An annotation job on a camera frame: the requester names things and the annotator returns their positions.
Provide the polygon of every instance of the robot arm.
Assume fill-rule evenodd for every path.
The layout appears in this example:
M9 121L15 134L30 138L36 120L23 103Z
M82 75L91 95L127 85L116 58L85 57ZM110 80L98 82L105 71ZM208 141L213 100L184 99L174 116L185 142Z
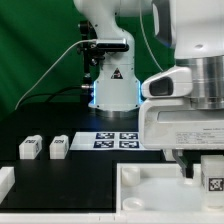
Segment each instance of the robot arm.
M140 109L140 139L148 149L172 150L186 171L192 163L183 166L180 158L192 150L197 161L208 151L223 154L224 1L153 0L152 4L156 36L175 48L176 65L142 85L148 99Z
M141 0L143 13L151 12L151 1ZM139 0L74 0L76 8L95 29L102 47L114 41L127 42L126 52L106 51L100 61L100 74L94 83L90 109L101 116L129 117L141 105L139 81L134 74L135 42L130 33L118 27L115 16L139 15Z

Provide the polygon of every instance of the warning label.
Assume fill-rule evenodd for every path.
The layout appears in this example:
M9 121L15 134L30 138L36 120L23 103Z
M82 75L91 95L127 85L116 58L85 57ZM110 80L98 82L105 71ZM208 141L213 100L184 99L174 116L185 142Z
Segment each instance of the warning label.
M177 144L224 144L224 132L178 132Z
M112 75L111 79L123 79L123 76L121 75L120 70L117 68Z

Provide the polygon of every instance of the small white block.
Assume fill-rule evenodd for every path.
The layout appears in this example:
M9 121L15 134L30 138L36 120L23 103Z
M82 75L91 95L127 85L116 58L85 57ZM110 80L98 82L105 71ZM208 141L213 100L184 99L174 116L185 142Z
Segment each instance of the small white block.
M224 206L224 157L201 157L203 204L207 207Z
M68 148L68 136L56 136L50 145L50 159L64 159Z
M40 135L29 136L19 146L20 159L35 159L42 149L42 137Z
M14 167L2 167L0 170L0 204L15 183Z

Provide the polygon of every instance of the blue light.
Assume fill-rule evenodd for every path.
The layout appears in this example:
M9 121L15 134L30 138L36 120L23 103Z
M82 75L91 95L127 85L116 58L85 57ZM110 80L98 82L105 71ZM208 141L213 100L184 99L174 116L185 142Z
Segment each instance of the blue light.
M96 104L96 82L93 84L93 104Z
M142 98L141 98L141 83L138 81L138 101L139 104L142 104Z

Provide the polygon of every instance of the black table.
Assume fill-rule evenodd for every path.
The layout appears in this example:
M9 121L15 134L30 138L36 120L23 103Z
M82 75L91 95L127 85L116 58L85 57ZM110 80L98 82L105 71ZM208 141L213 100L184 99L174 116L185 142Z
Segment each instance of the black table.
M15 168L16 183L0 212L116 212L116 164L162 162L162 154L134 151L69 151L65 160L50 160L55 136L77 131L138 131L136 118L108 119L79 103L32 103L0 123L0 165ZM43 149L35 160L20 160L19 145L41 135Z

